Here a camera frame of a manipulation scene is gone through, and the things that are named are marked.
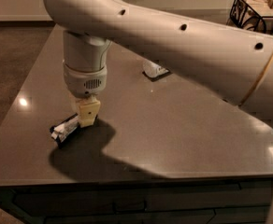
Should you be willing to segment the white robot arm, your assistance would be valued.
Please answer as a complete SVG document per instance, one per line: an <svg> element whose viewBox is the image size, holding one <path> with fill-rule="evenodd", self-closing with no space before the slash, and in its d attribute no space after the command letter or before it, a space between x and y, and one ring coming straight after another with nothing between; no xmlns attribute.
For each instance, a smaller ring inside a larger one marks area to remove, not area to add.
<svg viewBox="0 0 273 224"><path fill-rule="evenodd" d="M189 78L273 129L273 35L139 7L123 0L43 0L64 27L65 82L73 96L99 93L110 43Z"/></svg>

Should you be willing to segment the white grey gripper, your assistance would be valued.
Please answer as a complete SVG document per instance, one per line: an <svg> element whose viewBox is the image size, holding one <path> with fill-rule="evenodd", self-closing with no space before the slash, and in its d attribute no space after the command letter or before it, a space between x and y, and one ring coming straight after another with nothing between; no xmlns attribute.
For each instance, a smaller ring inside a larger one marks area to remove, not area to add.
<svg viewBox="0 0 273 224"><path fill-rule="evenodd" d="M111 42L70 31L64 31L63 41L65 84L74 95L70 95L71 106L78 114L79 126L89 127L94 124L101 106L92 94L98 94L107 84L106 59Z"/></svg>

